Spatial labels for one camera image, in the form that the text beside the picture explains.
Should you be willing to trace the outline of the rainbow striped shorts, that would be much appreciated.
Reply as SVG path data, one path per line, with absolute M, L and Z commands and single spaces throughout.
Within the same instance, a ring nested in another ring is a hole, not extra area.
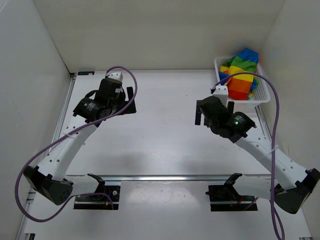
M 221 64 L 218 70 L 220 84 L 227 86 L 231 99 L 247 101 L 252 97 L 258 84 L 256 77 L 251 73 L 255 72 L 258 62 L 258 53 L 245 48 Z

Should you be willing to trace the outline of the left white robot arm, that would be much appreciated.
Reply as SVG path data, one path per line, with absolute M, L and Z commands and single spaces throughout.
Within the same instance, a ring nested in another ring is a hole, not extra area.
M 107 74 L 97 90 L 87 93 L 76 105 L 63 140 L 53 146 L 36 166 L 23 171 L 31 187 L 59 206 L 71 196 L 88 194 L 100 200 L 105 194 L 105 181 L 92 173 L 66 176 L 66 171 L 85 141 L 99 127 L 96 121 L 121 111 L 123 115 L 136 113 L 132 87 L 123 88 L 121 72 Z

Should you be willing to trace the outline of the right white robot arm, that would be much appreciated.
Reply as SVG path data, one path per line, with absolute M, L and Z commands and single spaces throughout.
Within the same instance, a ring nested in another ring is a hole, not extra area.
M 285 212 L 296 214 L 313 192 L 320 180 L 320 172 L 297 164 L 280 149 L 272 148 L 272 143 L 257 128 L 255 122 L 243 112 L 232 113 L 230 107 L 222 104 L 219 98 L 209 96 L 196 102 L 196 125 L 201 117 L 210 130 L 230 140 L 253 156 L 268 171 L 275 163 L 275 180 L 232 174 L 223 187 L 207 195 L 226 201 L 237 200 L 242 196 L 270 199 L 274 193 L 275 203 Z

